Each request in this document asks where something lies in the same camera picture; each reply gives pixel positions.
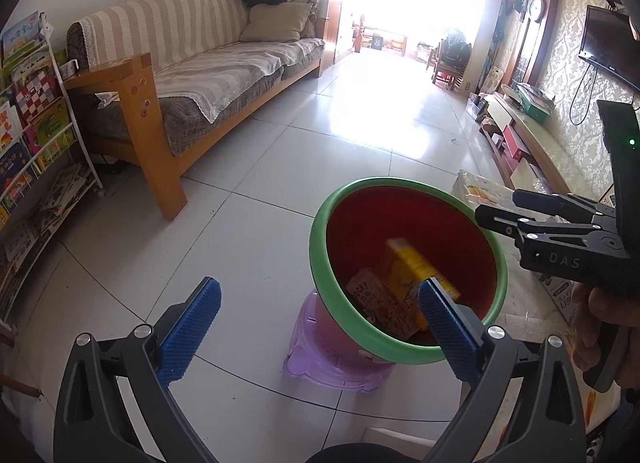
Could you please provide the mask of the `right hand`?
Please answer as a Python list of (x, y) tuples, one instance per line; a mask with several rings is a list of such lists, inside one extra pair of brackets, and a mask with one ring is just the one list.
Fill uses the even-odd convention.
[(573, 353), (575, 365), (582, 371), (595, 367), (601, 357), (598, 346), (600, 328), (603, 324), (617, 324), (630, 328), (630, 339), (625, 358), (615, 376), (615, 382), (623, 389), (639, 389), (640, 341), (639, 298), (616, 296), (596, 287), (577, 284), (573, 290), (573, 301), (577, 306), (575, 327), (577, 339)]

